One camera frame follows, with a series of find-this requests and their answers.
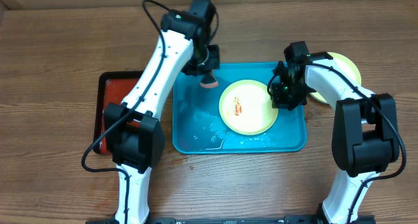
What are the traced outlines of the green plate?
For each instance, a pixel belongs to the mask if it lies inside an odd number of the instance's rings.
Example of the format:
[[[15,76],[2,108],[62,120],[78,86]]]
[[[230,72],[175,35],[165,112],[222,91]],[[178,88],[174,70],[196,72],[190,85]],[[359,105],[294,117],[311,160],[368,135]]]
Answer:
[[[332,56],[332,60],[322,59],[319,61],[314,61],[314,63],[337,68],[338,71],[346,75],[347,78],[350,78],[358,85],[362,84],[361,74],[354,62],[352,62],[352,60],[350,60],[346,56],[343,56],[342,54],[338,54],[335,52],[329,52],[329,55]]]
[[[225,125],[241,135],[263,133],[278,117],[267,86],[256,80],[239,80],[229,85],[219,99],[219,113]]]

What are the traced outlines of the green plate top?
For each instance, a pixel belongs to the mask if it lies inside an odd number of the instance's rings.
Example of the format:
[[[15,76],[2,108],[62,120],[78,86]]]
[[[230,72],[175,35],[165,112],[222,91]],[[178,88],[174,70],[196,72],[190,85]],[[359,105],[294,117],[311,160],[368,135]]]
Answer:
[[[338,71],[346,75],[347,78],[350,78],[358,85],[362,84],[361,74],[354,62],[352,62],[352,60],[350,60],[346,56],[343,56],[342,54],[338,54],[335,52],[329,52],[329,55],[332,56],[332,60],[322,59],[319,61],[314,61],[314,63],[337,68]]]

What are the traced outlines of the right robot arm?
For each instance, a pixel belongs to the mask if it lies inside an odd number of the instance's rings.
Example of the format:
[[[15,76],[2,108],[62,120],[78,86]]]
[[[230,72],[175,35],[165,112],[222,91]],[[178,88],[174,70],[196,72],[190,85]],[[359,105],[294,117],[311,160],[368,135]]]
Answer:
[[[406,148],[397,127],[396,103],[344,74],[328,52],[311,53],[304,41],[291,43],[267,85],[273,108],[288,111],[319,93],[334,109],[332,156],[338,167],[316,214],[285,216],[286,223],[375,223],[358,211],[374,181],[394,178],[406,167]]]

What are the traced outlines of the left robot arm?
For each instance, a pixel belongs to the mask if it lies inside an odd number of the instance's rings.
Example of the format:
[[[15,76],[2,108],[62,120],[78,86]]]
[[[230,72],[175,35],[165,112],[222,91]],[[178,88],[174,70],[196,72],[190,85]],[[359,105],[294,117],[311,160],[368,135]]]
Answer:
[[[106,148],[120,179],[113,223],[146,223],[150,216],[150,175],[165,147],[160,119],[178,75],[202,76],[202,86],[217,86],[219,47],[211,44],[211,23],[218,18],[211,0],[192,0],[186,11],[170,9],[154,25],[159,38],[138,82],[120,104],[106,107]]]

